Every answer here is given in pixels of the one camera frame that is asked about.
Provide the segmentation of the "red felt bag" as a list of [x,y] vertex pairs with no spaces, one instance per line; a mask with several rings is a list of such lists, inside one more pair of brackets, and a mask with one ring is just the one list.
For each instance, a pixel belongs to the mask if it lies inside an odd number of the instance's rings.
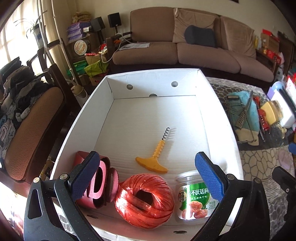
[[77,200],[83,208],[99,209],[114,201],[119,186],[119,175],[106,156],[100,156],[97,171],[83,196]]

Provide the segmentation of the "orange twine ball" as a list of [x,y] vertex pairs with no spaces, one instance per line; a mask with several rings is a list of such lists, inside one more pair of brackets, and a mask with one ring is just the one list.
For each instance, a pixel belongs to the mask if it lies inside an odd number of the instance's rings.
[[136,174],[121,182],[114,200],[116,211],[130,225],[154,229],[167,222],[175,203],[172,191],[159,175]]

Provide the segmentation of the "yellow handled corkscrew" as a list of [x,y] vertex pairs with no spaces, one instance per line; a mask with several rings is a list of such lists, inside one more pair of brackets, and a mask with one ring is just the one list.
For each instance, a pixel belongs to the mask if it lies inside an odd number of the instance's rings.
[[142,167],[144,167],[145,169],[155,172],[155,173],[159,173],[159,174],[166,174],[168,172],[168,169],[164,166],[162,166],[159,161],[158,158],[165,146],[166,143],[166,139],[169,135],[170,132],[170,127],[167,127],[162,139],[158,142],[154,153],[152,154],[151,157],[149,158],[141,158],[141,157],[136,157],[135,161]]

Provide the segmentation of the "patterned fleece blanket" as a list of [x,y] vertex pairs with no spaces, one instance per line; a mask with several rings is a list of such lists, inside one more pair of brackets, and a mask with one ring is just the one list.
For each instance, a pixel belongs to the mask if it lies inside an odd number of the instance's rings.
[[[261,104],[268,101],[268,97],[259,87],[212,77],[208,77],[207,80],[224,109],[227,109],[227,95],[233,92],[253,91],[253,94],[260,98]],[[262,180],[269,207],[270,237],[274,237],[285,224],[284,215],[287,212],[288,205],[287,194],[273,180],[272,172],[275,167],[281,166],[291,175],[295,175],[295,159],[288,151],[291,138],[293,138],[293,130],[289,129],[285,138],[282,138],[280,129],[274,125],[271,127],[270,133],[264,135],[264,141],[259,138],[259,145],[238,144],[244,179],[250,181],[258,177]]]

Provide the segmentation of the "clear plastic jar green label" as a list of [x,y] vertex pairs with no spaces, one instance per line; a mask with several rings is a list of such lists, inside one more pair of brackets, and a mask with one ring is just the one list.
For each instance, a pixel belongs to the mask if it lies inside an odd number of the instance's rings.
[[178,222],[204,224],[211,216],[218,201],[213,199],[208,187],[197,170],[176,177],[175,212]]

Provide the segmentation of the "red corkscrew opener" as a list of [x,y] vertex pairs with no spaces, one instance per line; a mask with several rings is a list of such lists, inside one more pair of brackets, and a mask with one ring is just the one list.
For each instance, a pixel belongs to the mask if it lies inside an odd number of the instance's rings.
[[269,126],[267,119],[266,119],[266,112],[263,109],[261,109],[260,98],[258,96],[255,96],[253,98],[253,100],[254,100],[256,107],[257,107],[261,130],[263,131],[263,133],[269,132],[270,126]]

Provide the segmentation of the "yellow sponge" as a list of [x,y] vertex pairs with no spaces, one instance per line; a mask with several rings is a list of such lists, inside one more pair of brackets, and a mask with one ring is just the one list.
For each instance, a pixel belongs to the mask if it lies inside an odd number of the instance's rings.
[[267,101],[260,109],[265,112],[266,120],[270,126],[279,121],[278,111],[272,101]]

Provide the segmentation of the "metal grater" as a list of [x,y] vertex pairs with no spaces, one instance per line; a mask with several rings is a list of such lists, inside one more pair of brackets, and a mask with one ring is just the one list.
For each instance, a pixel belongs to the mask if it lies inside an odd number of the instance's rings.
[[245,123],[245,121],[247,119],[247,112],[248,112],[248,109],[250,107],[252,97],[253,97],[253,91],[250,92],[247,103],[246,103],[246,105],[243,106],[242,112],[239,115],[238,120],[236,121],[235,126],[237,128],[239,128],[239,129],[242,129],[242,127],[243,127],[243,125],[244,125],[244,123]]

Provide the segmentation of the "white cardboard box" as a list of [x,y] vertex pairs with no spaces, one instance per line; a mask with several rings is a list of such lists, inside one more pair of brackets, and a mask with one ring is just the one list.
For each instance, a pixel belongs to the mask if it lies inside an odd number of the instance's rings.
[[169,132],[159,163],[175,191],[176,177],[195,169],[204,152],[226,173],[243,179],[240,154],[224,108],[199,69],[158,69],[106,76],[71,126],[55,161],[52,179],[73,169],[78,151],[110,159],[120,181],[145,173],[136,157],[150,157]]

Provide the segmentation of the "pile of clothes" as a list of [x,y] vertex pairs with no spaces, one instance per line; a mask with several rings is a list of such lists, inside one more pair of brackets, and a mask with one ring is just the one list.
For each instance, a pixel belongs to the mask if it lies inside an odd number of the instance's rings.
[[43,82],[17,57],[1,68],[1,161],[33,105],[52,85]]

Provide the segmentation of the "round tin with label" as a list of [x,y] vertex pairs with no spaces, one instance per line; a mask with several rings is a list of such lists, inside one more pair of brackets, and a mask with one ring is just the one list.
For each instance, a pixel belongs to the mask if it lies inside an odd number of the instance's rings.
[[82,56],[86,54],[90,49],[90,42],[88,40],[77,40],[73,46],[74,52]]

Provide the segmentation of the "brown sofa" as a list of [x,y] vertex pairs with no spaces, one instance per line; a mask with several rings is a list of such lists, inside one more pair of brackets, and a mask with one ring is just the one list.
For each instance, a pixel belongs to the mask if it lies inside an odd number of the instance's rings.
[[130,13],[130,30],[137,47],[117,51],[116,66],[192,66],[256,85],[274,79],[256,58],[254,30],[232,18],[197,9],[150,7]]

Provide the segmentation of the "dark blue cushion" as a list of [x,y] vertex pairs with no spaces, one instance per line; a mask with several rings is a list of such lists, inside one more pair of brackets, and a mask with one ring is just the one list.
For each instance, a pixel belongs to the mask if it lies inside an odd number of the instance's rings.
[[200,28],[190,25],[185,29],[184,38],[187,44],[217,48],[215,33],[211,28]]

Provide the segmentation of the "papers on sofa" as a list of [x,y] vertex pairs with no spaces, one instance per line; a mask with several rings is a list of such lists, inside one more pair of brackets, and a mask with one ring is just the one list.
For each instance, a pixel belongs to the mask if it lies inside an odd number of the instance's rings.
[[119,48],[119,50],[148,48],[150,43],[129,43]]

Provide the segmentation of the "black speaker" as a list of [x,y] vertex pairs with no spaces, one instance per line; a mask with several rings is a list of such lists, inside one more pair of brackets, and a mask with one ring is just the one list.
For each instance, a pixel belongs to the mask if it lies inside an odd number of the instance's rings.
[[115,28],[121,26],[121,18],[119,13],[109,14],[108,16],[109,26]]

